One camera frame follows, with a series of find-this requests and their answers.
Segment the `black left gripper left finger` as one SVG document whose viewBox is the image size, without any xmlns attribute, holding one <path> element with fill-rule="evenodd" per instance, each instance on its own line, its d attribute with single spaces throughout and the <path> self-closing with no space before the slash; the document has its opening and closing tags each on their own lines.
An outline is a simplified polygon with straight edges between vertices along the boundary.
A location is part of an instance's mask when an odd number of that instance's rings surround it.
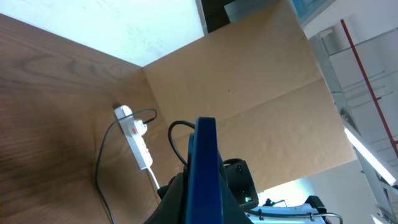
<svg viewBox="0 0 398 224">
<path fill-rule="evenodd" d="M 187 175 L 178 173 L 160 204 L 144 224 L 181 224 L 185 221 Z"/>
</svg>

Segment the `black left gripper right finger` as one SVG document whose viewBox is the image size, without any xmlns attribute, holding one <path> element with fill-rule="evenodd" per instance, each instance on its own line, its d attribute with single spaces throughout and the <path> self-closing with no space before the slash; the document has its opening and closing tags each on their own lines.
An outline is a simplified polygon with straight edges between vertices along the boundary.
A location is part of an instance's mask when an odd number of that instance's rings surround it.
<svg viewBox="0 0 398 224">
<path fill-rule="evenodd" d="M 222 176 L 220 176 L 220 187 L 224 224 L 252 224 L 252 221 L 240 209 L 238 202 Z"/>
</svg>

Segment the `blue Samsung Galaxy smartphone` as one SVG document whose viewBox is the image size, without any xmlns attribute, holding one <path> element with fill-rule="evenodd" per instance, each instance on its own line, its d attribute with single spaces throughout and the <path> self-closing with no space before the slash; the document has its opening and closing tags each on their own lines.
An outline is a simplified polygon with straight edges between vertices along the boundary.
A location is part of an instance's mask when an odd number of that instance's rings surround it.
<svg viewBox="0 0 398 224">
<path fill-rule="evenodd" d="M 216 121 L 200 117 L 188 144 L 185 223 L 223 223 Z"/>
</svg>

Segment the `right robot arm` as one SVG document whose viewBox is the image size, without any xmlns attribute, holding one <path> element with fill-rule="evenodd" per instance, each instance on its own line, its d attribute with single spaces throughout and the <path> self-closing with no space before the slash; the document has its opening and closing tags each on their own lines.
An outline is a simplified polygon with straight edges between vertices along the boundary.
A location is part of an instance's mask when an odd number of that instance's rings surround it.
<svg viewBox="0 0 398 224">
<path fill-rule="evenodd" d="M 219 221 L 205 214 L 204 220 L 195 223 L 326 223 L 331 218 L 343 223 L 341 215 L 330 213 L 319 197 L 308 196 L 299 205 L 288 205 L 282 200 L 263 199 L 256 193 L 254 182 L 246 161 L 228 159 L 221 171 L 226 177 L 221 180 L 220 200 L 222 215 Z M 189 172 L 173 177 L 157 193 L 161 202 L 146 223 L 185 223 L 188 198 Z"/>
</svg>

